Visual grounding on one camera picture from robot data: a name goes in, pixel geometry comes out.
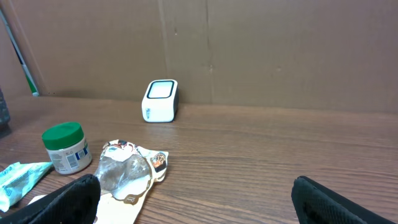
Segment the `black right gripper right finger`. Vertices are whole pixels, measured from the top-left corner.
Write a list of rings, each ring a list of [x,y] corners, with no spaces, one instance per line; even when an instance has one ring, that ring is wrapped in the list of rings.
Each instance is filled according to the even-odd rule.
[[[306,176],[294,180],[291,198],[300,224],[393,224]]]

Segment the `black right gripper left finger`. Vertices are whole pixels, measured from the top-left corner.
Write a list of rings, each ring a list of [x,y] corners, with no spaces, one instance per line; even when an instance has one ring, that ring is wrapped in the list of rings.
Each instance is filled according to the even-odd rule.
[[[1,224],[92,224],[101,187],[86,174],[36,202],[1,218]]]

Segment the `beige clear snack pouch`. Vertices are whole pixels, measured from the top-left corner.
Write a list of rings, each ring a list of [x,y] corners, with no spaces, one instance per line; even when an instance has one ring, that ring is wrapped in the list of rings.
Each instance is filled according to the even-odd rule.
[[[106,143],[92,174],[101,187],[94,223],[134,223],[148,191],[164,178],[167,157],[128,141]]]

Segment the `green lid white jar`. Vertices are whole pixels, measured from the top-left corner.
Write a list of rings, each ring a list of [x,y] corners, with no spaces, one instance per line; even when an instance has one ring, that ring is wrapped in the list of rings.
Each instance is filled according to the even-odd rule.
[[[42,134],[42,141],[59,174],[74,174],[92,162],[92,155],[80,123],[55,125]]]

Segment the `teal white packet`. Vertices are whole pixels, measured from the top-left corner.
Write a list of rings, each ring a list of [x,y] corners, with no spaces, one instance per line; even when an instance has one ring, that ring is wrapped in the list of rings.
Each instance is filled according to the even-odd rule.
[[[31,191],[52,167],[51,162],[16,162],[1,171],[1,211],[7,212]]]

